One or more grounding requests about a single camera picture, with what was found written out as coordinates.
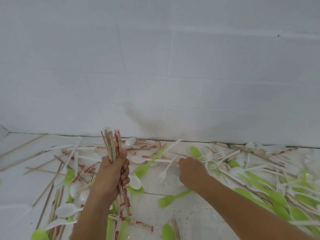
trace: person's right hand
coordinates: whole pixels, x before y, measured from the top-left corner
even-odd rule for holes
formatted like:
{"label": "person's right hand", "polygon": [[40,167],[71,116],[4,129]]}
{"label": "person's right hand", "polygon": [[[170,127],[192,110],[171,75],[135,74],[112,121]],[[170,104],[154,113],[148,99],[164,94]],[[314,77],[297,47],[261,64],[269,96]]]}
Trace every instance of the person's right hand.
{"label": "person's right hand", "polygon": [[181,158],[180,181],[190,190],[197,191],[199,187],[206,183],[209,174],[206,167],[197,159],[192,157]]}

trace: tiled wall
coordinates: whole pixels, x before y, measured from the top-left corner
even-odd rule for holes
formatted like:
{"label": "tiled wall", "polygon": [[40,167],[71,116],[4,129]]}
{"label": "tiled wall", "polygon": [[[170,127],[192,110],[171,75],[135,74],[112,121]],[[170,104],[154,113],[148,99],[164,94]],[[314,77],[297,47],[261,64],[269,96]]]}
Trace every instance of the tiled wall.
{"label": "tiled wall", "polygon": [[318,147],[319,6],[0,0],[0,124]]}

